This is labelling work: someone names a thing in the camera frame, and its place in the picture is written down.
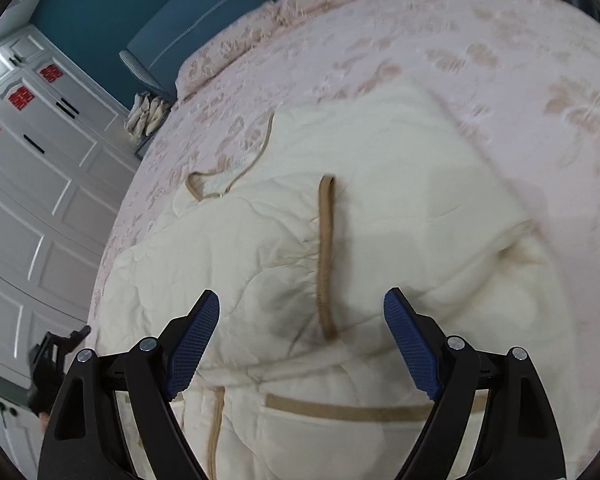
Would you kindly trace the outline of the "left hand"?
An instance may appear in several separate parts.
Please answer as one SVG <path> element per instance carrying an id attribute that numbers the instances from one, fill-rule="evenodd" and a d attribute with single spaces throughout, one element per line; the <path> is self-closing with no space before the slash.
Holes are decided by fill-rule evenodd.
<path id="1" fill-rule="evenodd" d="M 41 412 L 40 414 L 38 414 L 38 420 L 40 421 L 41 431 L 43 434 L 45 434 L 48 428 L 48 424 L 50 423 L 50 414 Z"/>

